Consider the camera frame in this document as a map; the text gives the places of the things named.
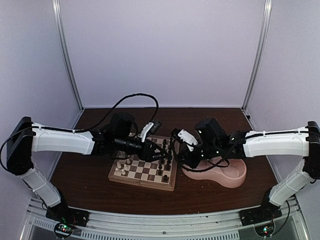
pink container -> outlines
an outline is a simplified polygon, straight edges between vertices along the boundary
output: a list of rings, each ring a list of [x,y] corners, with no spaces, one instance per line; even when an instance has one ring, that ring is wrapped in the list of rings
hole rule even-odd
[[[215,157],[211,160],[212,163],[217,163],[221,157]],[[229,159],[230,165],[228,167],[214,167],[209,171],[205,172],[191,172],[182,169],[183,173],[191,179],[194,180],[211,180],[219,183],[226,188],[237,188],[241,186],[247,175],[247,166],[245,162],[241,159]],[[210,167],[211,164],[206,160],[199,163],[197,170],[206,169]]]

wooden table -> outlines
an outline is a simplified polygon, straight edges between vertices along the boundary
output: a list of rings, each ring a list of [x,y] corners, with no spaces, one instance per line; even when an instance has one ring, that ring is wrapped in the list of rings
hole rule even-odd
[[[101,119],[107,109],[86,109],[77,128],[90,127]],[[151,118],[153,108],[120,108],[135,116],[139,129]],[[156,133],[170,136],[174,128],[196,134],[200,120],[216,118],[227,134],[251,128],[237,108],[160,108],[156,116],[162,127]],[[247,176],[238,188],[225,188],[209,180],[192,180],[181,169],[177,171],[173,192],[132,186],[109,181],[113,164],[108,156],[85,156],[63,153],[51,182],[59,188],[72,207],[121,214],[176,215],[226,211],[256,206],[265,191],[277,181],[264,156],[244,160]]]

